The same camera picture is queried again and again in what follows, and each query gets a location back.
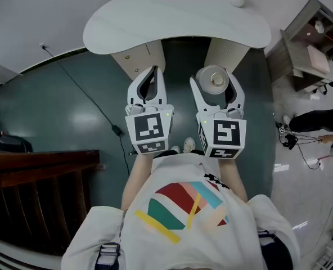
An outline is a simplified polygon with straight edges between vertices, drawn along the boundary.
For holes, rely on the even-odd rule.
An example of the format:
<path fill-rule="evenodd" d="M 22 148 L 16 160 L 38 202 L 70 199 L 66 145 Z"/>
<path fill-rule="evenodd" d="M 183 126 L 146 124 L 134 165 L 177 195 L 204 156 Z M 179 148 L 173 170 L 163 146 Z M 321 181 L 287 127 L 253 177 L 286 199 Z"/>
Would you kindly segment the person's right forearm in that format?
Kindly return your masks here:
<path fill-rule="evenodd" d="M 248 202 L 248 197 L 244 184 L 239 175 L 237 165 L 234 160 L 219 159 L 218 160 L 220 179 L 229 187 L 229 189 L 238 196 L 243 202 Z"/>

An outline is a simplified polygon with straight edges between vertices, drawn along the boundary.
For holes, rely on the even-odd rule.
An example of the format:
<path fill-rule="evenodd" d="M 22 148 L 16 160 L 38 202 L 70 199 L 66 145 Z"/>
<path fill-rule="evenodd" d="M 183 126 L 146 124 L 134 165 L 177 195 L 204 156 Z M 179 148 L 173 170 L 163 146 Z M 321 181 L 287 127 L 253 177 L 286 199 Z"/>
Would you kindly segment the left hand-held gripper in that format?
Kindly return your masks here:
<path fill-rule="evenodd" d="M 149 93 L 152 80 L 154 91 Z M 125 108 L 125 121 L 136 152 L 145 155 L 166 151 L 174 107 L 167 104 L 164 75 L 157 65 L 147 68 L 134 79 L 128 88 L 127 100 L 130 104 Z"/>

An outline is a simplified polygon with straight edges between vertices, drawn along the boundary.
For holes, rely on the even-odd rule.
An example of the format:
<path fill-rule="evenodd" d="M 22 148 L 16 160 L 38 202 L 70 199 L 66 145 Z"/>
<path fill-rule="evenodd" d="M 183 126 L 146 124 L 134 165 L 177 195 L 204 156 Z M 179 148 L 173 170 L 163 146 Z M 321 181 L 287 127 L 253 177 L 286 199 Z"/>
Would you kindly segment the white oval table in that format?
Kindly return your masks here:
<path fill-rule="evenodd" d="M 253 9 L 230 0 L 111 0 L 88 20 L 83 42 L 134 79 L 153 65 L 165 69 L 162 41 L 180 37 L 210 38 L 204 65 L 234 71 L 249 49 L 269 45 L 271 30 Z"/>

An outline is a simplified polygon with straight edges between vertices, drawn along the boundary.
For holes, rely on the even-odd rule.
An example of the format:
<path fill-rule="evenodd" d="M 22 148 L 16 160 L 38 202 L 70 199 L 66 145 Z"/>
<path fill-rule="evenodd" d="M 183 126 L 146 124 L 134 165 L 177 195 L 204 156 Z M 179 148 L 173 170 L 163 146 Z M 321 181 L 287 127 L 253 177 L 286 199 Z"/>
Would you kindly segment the white printed t-shirt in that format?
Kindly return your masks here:
<path fill-rule="evenodd" d="M 243 202 L 221 181 L 218 159 L 184 153 L 153 158 L 127 211 L 92 207 L 61 270 L 295 270 L 299 260 L 269 197 Z"/>

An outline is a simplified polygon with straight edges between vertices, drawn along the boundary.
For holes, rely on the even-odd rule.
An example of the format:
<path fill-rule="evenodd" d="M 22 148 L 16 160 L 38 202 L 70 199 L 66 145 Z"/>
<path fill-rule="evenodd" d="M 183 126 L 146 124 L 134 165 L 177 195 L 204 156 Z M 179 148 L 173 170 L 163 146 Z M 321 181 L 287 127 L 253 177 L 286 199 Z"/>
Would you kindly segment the white bottle with gold cap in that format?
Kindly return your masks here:
<path fill-rule="evenodd" d="M 209 65 L 200 69 L 196 74 L 196 79 L 201 89 L 211 95 L 223 93 L 230 81 L 226 69 L 217 65 Z"/>

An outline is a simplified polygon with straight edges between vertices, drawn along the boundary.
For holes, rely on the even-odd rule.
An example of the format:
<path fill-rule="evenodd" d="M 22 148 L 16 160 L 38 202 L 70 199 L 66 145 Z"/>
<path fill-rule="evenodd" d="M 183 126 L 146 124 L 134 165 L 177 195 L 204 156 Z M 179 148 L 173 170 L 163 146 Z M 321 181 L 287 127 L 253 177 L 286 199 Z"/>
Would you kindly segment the grey wooden shelf unit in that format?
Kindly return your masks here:
<path fill-rule="evenodd" d="M 316 20 L 323 22 L 323 34 L 317 33 Z M 333 60 L 333 12 L 319 0 L 309 0 L 281 36 L 267 54 L 271 81 L 288 78 L 296 92 L 312 92 L 319 81 L 329 78 L 329 73 L 312 68 L 307 47 L 323 52 L 328 64 Z"/>

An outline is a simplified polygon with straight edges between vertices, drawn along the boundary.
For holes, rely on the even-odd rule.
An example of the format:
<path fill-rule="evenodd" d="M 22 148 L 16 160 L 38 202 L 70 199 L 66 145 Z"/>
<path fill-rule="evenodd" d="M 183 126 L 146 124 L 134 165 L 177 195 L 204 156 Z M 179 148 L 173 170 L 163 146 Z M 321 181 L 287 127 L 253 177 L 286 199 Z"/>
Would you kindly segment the pink box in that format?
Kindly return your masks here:
<path fill-rule="evenodd" d="M 307 50 L 312 64 L 312 68 L 324 74 L 330 73 L 329 62 L 326 55 L 311 45 L 307 47 Z"/>

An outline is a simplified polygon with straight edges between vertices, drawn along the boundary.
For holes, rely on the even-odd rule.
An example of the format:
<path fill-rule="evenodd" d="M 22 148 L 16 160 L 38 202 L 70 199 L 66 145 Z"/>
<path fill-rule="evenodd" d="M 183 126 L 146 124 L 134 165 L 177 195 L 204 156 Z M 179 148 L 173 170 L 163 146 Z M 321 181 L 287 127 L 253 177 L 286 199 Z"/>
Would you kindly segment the person's black trousers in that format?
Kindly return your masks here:
<path fill-rule="evenodd" d="M 156 159 L 156 158 L 161 158 L 161 157 L 165 157 L 165 156 L 178 155 L 178 154 L 179 154 L 179 152 L 177 152 L 176 150 L 168 150 L 168 151 L 164 151 L 164 152 L 162 152 L 162 153 L 156 155 L 156 156 L 154 157 L 154 159 Z M 201 151 L 201 150 L 192 150 L 192 151 L 189 152 L 189 154 L 198 154 L 198 155 L 201 155 L 201 156 L 204 156 L 204 155 L 205 155 L 204 152 Z"/>

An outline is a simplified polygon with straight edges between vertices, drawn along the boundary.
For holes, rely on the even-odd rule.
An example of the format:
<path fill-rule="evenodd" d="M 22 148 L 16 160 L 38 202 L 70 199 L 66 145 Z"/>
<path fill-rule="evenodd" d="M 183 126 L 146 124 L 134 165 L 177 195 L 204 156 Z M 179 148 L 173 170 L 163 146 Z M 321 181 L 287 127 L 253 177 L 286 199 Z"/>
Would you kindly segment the dark wooden bench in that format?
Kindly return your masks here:
<path fill-rule="evenodd" d="M 62 255 L 91 208 L 97 150 L 0 151 L 0 240 Z"/>

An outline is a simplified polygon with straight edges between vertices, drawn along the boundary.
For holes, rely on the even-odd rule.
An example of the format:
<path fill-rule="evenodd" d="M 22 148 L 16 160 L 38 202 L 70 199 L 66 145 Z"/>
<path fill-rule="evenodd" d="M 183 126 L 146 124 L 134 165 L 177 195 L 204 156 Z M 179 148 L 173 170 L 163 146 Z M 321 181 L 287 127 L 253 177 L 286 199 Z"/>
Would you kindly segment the person's left forearm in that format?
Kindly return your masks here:
<path fill-rule="evenodd" d="M 128 210 L 136 195 L 151 175 L 153 158 L 153 154 L 137 155 L 130 176 L 124 187 L 121 199 L 122 211 Z"/>

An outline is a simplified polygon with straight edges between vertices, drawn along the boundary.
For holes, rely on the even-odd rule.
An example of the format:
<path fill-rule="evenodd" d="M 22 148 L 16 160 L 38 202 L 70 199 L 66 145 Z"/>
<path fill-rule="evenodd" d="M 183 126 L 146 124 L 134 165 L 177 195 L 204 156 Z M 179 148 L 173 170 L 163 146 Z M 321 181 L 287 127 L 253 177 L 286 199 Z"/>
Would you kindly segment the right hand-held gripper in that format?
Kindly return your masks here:
<path fill-rule="evenodd" d="M 198 113 L 198 134 L 204 155 L 216 159 L 235 159 L 245 147 L 247 121 L 240 116 L 245 94 L 236 77 L 227 70 L 229 83 L 225 90 L 226 107 L 209 105 L 194 76 L 190 77 L 194 102 Z"/>

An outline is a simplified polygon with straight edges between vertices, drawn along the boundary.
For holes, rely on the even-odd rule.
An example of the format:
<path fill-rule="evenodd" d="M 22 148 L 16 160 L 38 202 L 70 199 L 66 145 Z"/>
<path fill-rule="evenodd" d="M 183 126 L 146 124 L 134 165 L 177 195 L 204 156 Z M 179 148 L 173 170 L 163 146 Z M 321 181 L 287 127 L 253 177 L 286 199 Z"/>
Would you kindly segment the person's right shoe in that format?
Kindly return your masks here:
<path fill-rule="evenodd" d="M 196 149 L 195 141 L 193 138 L 188 137 L 186 138 L 183 146 L 183 152 L 189 153 Z"/>

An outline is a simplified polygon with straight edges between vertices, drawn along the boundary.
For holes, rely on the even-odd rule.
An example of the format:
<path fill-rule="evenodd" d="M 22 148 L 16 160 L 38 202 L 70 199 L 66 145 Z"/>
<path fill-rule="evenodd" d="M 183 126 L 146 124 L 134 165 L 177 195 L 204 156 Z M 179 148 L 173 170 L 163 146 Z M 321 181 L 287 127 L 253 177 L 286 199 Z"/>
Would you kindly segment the black chair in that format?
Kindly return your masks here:
<path fill-rule="evenodd" d="M 0 151 L 6 152 L 33 152 L 32 145 L 18 136 L 0 133 Z"/>

